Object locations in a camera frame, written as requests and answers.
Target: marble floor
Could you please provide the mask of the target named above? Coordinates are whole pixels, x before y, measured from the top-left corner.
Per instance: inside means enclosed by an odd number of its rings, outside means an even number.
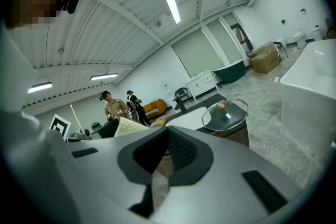
[[[239,80],[196,97],[196,102],[188,100],[184,105],[191,107],[217,93],[246,101],[249,105],[246,121],[250,149],[284,171],[299,187],[305,188],[318,178],[323,164],[281,125],[280,82],[274,82],[275,77],[281,78],[289,70],[302,51],[291,46],[287,49],[288,57],[284,51],[280,52],[282,62],[270,73],[256,73],[249,67]],[[173,113],[176,111],[169,109],[165,114]],[[154,206],[164,198],[166,182],[166,178],[156,171],[153,176]]]

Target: couch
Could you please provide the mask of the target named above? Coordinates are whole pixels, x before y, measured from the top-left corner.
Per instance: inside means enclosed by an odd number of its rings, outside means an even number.
[[[151,118],[153,118],[155,116],[163,114],[166,111],[166,109],[167,109],[167,105],[166,105],[166,103],[163,100],[158,99],[158,100],[156,100],[154,102],[151,102],[151,103],[149,103],[147,105],[144,105],[143,109],[145,110],[145,113],[147,114],[147,118],[151,119]]]

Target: white ceiling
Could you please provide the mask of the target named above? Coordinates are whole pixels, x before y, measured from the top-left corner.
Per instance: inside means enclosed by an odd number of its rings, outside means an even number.
[[[27,96],[26,111],[59,102],[74,92],[87,97],[103,85],[118,84],[176,35],[245,1],[176,0],[181,17],[176,25],[165,0],[80,0],[72,15],[61,12],[51,24],[14,30],[13,39],[40,72],[37,83],[53,83],[52,88]],[[119,75],[90,81],[91,76],[106,72]]]

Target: white drawer unit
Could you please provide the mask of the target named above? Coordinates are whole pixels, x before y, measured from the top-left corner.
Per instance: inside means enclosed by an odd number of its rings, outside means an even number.
[[[218,89],[216,82],[215,75],[213,75],[211,71],[205,71],[189,79],[186,84],[196,101],[196,96],[211,90],[212,88]]]

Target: fluorescent light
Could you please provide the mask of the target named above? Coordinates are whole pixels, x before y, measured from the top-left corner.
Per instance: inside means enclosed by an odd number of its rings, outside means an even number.
[[[180,18],[180,15],[178,13],[178,9],[177,9],[177,5],[176,5],[176,2],[175,0],[166,0],[167,1],[167,4],[170,8],[170,11],[173,15],[173,18],[175,20],[175,23],[178,24],[180,21],[181,21],[181,18]]]
[[[37,92],[37,91],[40,91],[40,90],[44,90],[44,89],[48,89],[48,88],[51,88],[53,85],[51,84],[51,82],[47,82],[47,83],[43,83],[43,84],[38,84],[38,85],[34,85],[32,86],[28,93],[31,93],[31,92]]]
[[[114,78],[117,75],[118,74],[107,74],[107,75],[93,76],[93,77],[91,77],[91,80]]]

